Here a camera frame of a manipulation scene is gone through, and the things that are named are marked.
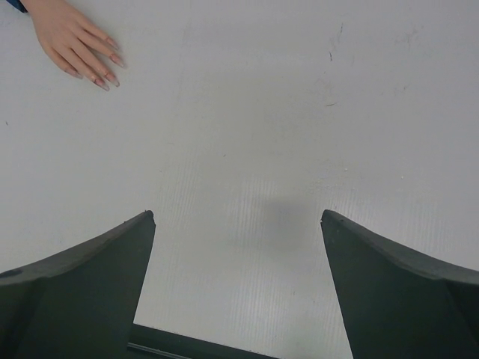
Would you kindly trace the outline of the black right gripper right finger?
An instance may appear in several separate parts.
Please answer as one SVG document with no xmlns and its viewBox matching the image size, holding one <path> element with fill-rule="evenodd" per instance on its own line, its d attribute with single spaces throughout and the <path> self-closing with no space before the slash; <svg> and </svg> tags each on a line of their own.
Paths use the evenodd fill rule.
<svg viewBox="0 0 479 359">
<path fill-rule="evenodd" d="M 321 229 L 354 358 L 477 358 L 478 272 L 326 210 Z"/>
</svg>

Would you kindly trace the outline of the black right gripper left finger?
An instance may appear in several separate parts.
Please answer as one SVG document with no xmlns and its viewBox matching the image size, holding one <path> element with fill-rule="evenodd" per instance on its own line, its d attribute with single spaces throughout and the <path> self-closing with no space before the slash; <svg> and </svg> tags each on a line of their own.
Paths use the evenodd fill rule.
<svg viewBox="0 0 479 359">
<path fill-rule="evenodd" d="M 155 236 L 145 211 L 1 273 L 2 358 L 125 358 Z"/>
</svg>

